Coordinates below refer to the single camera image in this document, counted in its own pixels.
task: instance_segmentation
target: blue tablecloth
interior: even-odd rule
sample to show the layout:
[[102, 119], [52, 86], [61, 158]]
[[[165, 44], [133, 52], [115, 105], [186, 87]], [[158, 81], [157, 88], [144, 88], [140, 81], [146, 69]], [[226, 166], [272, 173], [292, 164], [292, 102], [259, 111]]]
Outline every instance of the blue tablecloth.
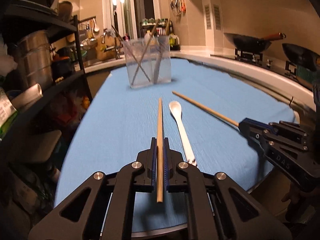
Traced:
[[[131, 89], [125, 67], [113, 70], [82, 120], [63, 163], [56, 193], [58, 205], [96, 171], [119, 171], [148, 149], [156, 137], [158, 99], [163, 100], [164, 137], [170, 148], [183, 153], [168, 104], [182, 106], [182, 121], [198, 167], [215, 174], [227, 173], [245, 190], [266, 176], [272, 165], [249, 147], [237, 129], [172, 94], [180, 92], [229, 118], [240, 122], [249, 117], [261, 122], [294, 121], [288, 105], [240, 80], [183, 59], [171, 59], [172, 82]], [[150, 231], [186, 223], [184, 197], [137, 193], [132, 232]]]

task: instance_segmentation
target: white spoon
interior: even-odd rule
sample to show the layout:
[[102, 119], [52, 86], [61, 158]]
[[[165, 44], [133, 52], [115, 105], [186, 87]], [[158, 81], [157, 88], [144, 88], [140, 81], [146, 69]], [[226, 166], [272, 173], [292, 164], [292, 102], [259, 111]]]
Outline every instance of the white spoon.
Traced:
[[177, 101], [172, 101], [169, 103], [169, 109], [177, 122], [178, 130], [180, 133], [182, 146], [183, 146], [183, 150], [184, 150], [184, 154], [186, 156], [187, 162], [194, 166], [197, 166], [195, 155], [193, 154], [186, 130], [184, 129], [184, 126], [181, 120], [181, 114], [182, 114], [181, 105]]

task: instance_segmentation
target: spoon handle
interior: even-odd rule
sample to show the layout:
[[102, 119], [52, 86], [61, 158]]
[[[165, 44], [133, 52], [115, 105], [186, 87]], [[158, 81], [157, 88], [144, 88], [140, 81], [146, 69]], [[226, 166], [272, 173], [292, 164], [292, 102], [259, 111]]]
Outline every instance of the spoon handle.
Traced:
[[182, 141], [182, 146], [184, 150], [184, 154], [186, 156], [187, 162], [197, 166], [196, 158], [195, 155], [193, 154], [186, 130], [184, 129], [182, 120], [180, 118], [176, 119], [177, 125], [178, 125], [178, 130], [180, 133], [181, 141]]

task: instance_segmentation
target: silver bolt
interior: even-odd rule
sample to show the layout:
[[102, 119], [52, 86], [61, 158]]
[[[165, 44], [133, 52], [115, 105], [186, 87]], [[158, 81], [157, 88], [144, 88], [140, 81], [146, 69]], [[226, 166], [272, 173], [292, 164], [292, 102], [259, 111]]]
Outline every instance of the silver bolt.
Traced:
[[185, 168], [187, 168], [187, 167], [189, 166], [189, 164], [188, 164], [188, 163], [185, 163], [185, 162], [180, 162], [180, 163], [178, 164], [178, 166], [179, 166], [181, 169], [185, 169]]
[[227, 175], [224, 172], [219, 172], [217, 173], [217, 178], [218, 179], [225, 179]]
[[97, 180], [102, 179], [103, 178], [103, 173], [98, 171], [93, 175], [93, 178], [97, 179]]
[[131, 164], [132, 168], [134, 169], [138, 169], [142, 166], [142, 164], [140, 162], [134, 162]]

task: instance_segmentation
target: blue table surface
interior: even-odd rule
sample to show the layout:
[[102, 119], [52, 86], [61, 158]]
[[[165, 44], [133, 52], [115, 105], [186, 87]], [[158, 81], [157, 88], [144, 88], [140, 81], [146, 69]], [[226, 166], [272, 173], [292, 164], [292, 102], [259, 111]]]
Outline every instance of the blue table surface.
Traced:
[[[172, 82], [140, 89], [129, 87], [125, 67], [113, 70], [84, 116], [68, 150], [58, 182], [55, 206], [96, 171], [117, 172], [149, 149], [156, 137], [158, 99], [163, 100], [164, 137], [170, 148], [183, 153], [169, 102], [182, 106], [182, 121], [202, 172], [223, 171], [245, 190], [273, 168], [248, 146], [237, 129], [172, 94], [180, 92], [240, 122], [246, 117], [260, 122], [294, 121], [288, 105], [264, 92], [212, 68], [183, 59], [171, 59]], [[177, 226], [187, 222], [184, 196], [137, 193], [132, 232]]]

